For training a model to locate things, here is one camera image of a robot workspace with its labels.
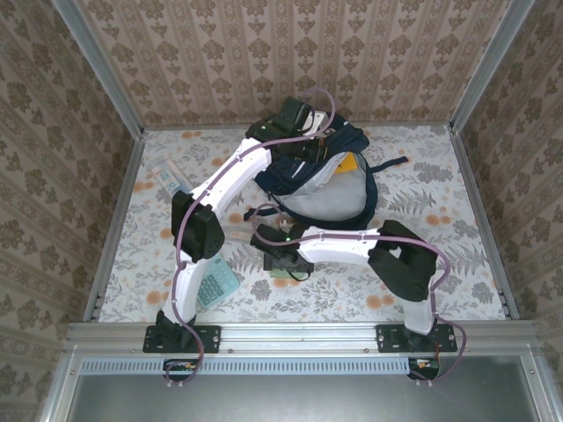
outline black mounting bracket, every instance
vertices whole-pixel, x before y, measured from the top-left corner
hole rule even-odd
[[[219,353],[221,345],[220,325],[188,324],[198,333],[203,342],[204,353]],[[156,325],[147,328],[143,342],[144,353],[198,353],[192,334],[180,324],[173,323],[162,310],[158,311]]]
[[[403,324],[376,325],[377,348],[380,353],[456,352],[454,329],[449,324],[434,324],[426,336],[408,330]]]

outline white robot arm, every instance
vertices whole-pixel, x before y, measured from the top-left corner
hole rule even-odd
[[[311,112],[303,124],[303,127],[309,128],[305,135],[317,132],[325,117],[325,113]],[[209,260],[219,251],[224,240],[218,220],[225,212],[230,201],[242,190],[245,184],[260,171],[264,171],[272,162],[271,150],[263,148],[254,149],[241,158],[245,151],[260,144],[260,141],[252,137],[245,138],[231,158],[209,180],[195,188],[190,195],[180,192],[174,197],[172,202],[172,233],[178,238],[177,231],[179,225],[177,223],[174,224],[174,220],[181,220],[189,207],[190,201],[205,193],[200,205],[198,205],[194,214],[188,219],[186,229],[184,230],[180,258],[181,261],[186,262],[186,269],[179,274],[175,297],[169,295],[163,309],[165,316],[173,322],[176,322],[177,318],[172,311],[172,300],[176,301],[175,304],[179,316],[186,322],[193,322],[196,313],[196,298],[201,280],[207,270]],[[222,177],[210,191],[207,191],[210,181],[215,180],[216,175],[230,165],[232,167],[225,174],[225,177]],[[408,236],[412,235],[418,239],[408,229],[405,230]],[[267,230],[262,230],[262,232],[264,236],[267,236]],[[305,240],[299,245],[288,248],[274,247],[272,249],[272,246],[264,245],[256,238],[252,240],[252,244],[274,256],[286,253],[286,255],[292,256],[294,260],[301,259],[303,262],[311,264],[331,261],[371,267],[384,280],[390,290],[402,299],[406,328],[426,335],[431,331],[434,324],[434,317],[428,299],[428,283],[435,272],[436,256],[427,254],[417,262],[417,259],[413,259],[413,255],[418,256],[419,253],[423,253],[422,250],[424,248],[419,247],[417,249],[411,247],[407,251],[404,250],[404,245],[398,244],[395,247],[399,246],[401,253],[398,257],[395,257],[394,254],[390,253],[389,247],[378,247],[377,240],[373,238],[368,240],[366,238],[366,236],[379,234],[381,234],[380,229],[354,232],[322,230],[316,227],[309,227],[302,232],[302,235],[304,237],[315,236],[315,238]],[[389,235],[389,230],[387,229],[384,234]],[[391,233],[392,236],[403,236],[404,234],[405,232]],[[337,236],[345,236],[346,239],[335,238]],[[271,239],[275,240],[279,239],[279,237],[274,236]],[[414,277],[416,273],[409,273],[410,267],[407,267],[417,263],[424,264],[427,267],[427,271],[423,272],[424,280],[418,280],[418,282],[414,283],[413,280],[401,280],[401,276],[410,278],[412,275]],[[412,293],[410,287],[415,289],[414,295],[409,293]]]

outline floral tablecloth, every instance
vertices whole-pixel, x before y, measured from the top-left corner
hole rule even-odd
[[[437,292],[438,309],[457,320],[503,319],[501,301],[481,243],[446,127],[365,127],[371,165],[406,155],[409,162],[376,174],[379,200],[372,227],[402,222],[450,257],[453,271]],[[171,198],[150,171],[171,158],[197,186],[230,156],[243,129],[147,132],[143,162],[128,207],[100,322],[154,321],[169,294],[174,270]],[[212,309],[199,309],[200,323],[344,322],[402,320],[402,307],[368,269],[317,265],[309,280],[272,279],[262,254],[248,241],[242,214],[266,201],[252,182],[222,220],[221,253],[240,288]],[[280,216],[269,217],[279,223]]]

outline orange tag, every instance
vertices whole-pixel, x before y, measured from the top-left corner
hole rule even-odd
[[[352,171],[358,168],[358,163],[355,161],[355,156],[353,153],[348,152],[342,162],[338,164],[338,167],[334,171],[334,174],[345,173],[347,171]]]

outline perforated metal strip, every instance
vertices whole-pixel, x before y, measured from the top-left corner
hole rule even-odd
[[[81,375],[161,375],[164,358],[87,358]],[[408,358],[246,359],[209,357],[202,375],[400,375]]]

